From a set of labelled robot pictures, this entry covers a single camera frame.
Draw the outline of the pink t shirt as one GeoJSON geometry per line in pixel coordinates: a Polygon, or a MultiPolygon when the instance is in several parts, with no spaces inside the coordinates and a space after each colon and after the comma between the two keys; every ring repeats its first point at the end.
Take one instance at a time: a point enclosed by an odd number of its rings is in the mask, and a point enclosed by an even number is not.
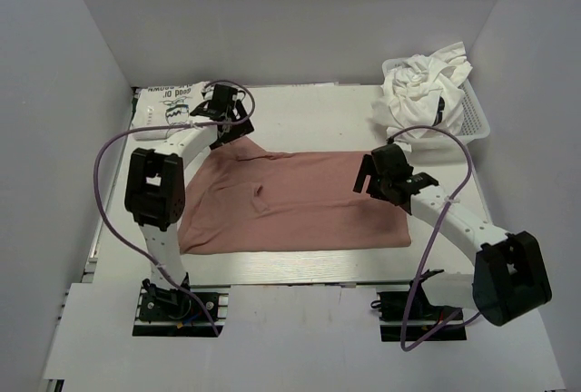
{"type": "Polygon", "coordinates": [[[362,152],[268,152],[240,138],[186,188],[183,254],[406,248],[406,213],[356,193],[362,152]]]}

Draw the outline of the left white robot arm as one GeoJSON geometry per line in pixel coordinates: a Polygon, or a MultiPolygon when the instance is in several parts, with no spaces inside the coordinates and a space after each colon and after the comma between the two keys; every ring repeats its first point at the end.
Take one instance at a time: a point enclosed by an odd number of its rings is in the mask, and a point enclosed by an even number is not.
{"type": "Polygon", "coordinates": [[[151,262],[150,285],[163,291],[188,290],[189,276],[178,246],[178,222],[185,208],[185,169],[202,152],[213,150],[254,131],[251,92],[232,81],[207,83],[202,101],[192,109],[174,103],[182,118],[150,126],[160,143],[138,148],[130,158],[124,207],[133,216],[151,262]]]}

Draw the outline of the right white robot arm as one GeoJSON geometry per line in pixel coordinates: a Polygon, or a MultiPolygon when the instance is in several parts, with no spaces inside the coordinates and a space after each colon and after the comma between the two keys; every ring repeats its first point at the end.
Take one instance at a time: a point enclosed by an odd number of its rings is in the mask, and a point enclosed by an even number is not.
{"type": "Polygon", "coordinates": [[[404,152],[391,143],[362,158],[355,192],[387,201],[432,227],[471,262],[469,274],[419,269],[410,284],[407,305],[472,309],[503,326],[547,304],[553,293],[537,239],[527,231],[513,234],[480,219],[425,172],[415,172],[404,152]]]}

